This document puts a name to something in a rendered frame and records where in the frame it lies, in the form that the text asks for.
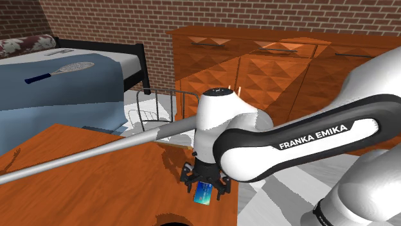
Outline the red floral pillow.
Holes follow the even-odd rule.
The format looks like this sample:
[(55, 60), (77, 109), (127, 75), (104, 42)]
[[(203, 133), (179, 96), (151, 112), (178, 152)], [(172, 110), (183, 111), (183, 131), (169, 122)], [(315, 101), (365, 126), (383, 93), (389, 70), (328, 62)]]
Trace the red floral pillow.
[(35, 35), (0, 40), (0, 58), (14, 57), (56, 47), (51, 35)]

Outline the long grey baseball bat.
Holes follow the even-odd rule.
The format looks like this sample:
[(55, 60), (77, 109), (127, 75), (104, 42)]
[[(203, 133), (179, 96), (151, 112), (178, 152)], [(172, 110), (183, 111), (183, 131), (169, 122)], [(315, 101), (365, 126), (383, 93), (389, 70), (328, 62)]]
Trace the long grey baseball bat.
[(161, 125), (144, 132), (134, 134), (117, 141), (113, 141), (96, 148), (92, 148), (86, 151), (75, 153), (67, 157), (62, 157), (49, 162), (41, 163), (35, 166), (30, 166), (28, 168), (19, 169), (17, 171), (7, 173), (0, 176), (0, 185), (12, 182), (14, 180), (19, 180), (21, 178), (29, 177), (38, 173), (42, 173), (47, 170), (52, 170), (67, 164), (78, 162), (84, 159), (88, 159), (97, 155), (102, 155), (109, 152), (114, 152), (117, 150), (122, 150), (129, 148), (131, 146), (137, 146), (140, 144), (145, 144), (147, 142), (156, 141), (173, 135), (181, 134), (190, 130), (196, 129), (196, 116), (191, 116), (184, 118), (182, 120), (174, 121), (173, 123), (168, 123)]

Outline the blue card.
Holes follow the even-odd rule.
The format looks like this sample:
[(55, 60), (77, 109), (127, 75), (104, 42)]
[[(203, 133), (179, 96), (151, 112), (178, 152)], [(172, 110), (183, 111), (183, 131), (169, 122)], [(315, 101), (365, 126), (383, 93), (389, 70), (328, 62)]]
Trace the blue card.
[(193, 201), (198, 204), (209, 205), (213, 186), (209, 183), (198, 182)]

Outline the wooden table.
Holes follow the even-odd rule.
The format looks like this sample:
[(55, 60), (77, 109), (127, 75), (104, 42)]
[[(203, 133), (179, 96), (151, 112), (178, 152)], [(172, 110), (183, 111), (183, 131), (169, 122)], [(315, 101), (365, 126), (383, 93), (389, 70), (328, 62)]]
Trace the wooden table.
[(237, 226), (238, 184), (195, 203), (191, 148), (151, 142), (0, 185), (0, 226)]

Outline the bed with blue blanket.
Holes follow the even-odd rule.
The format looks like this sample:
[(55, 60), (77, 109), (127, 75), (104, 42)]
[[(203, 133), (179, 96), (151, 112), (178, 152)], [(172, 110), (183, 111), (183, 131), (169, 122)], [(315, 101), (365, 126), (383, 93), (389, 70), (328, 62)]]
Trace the bed with blue blanket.
[[(138, 83), (150, 87), (142, 44), (53, 38), (55, 48), (0, 58), (0, 156), (55, 123), (120, 131), (127, 122), (125, 91)], [(95, 65), (24, 81), (76, 62)]]

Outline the wooden sideboard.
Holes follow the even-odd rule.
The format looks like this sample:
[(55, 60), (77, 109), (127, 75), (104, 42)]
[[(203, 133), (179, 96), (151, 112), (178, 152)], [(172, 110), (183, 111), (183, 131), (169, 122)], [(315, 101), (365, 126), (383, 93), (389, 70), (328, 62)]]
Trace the wooden sideboard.
[(275, 125), (314, 113), (339, 93), (348, 73), (401, 37), (187, 26), (173, 30), (177, 119), (198, 97), (229, 87)]

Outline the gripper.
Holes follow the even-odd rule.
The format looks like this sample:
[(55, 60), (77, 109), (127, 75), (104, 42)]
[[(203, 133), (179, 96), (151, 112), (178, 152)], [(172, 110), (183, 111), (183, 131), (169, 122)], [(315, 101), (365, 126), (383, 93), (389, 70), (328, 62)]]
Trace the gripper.
[(217, 200), (224, 194), (231, 192), (231, 179), (228, 176), (222, 177), (220, 180), (220, 169), (217, 164), (210, 164), (200, 160), (195, 161), (194, 167), (185, 162), (181, 170), (180, 181), (187, 186), (187, 192), (190, 193), (192, 184), (197, 181), (213, 184), (218, 191)]

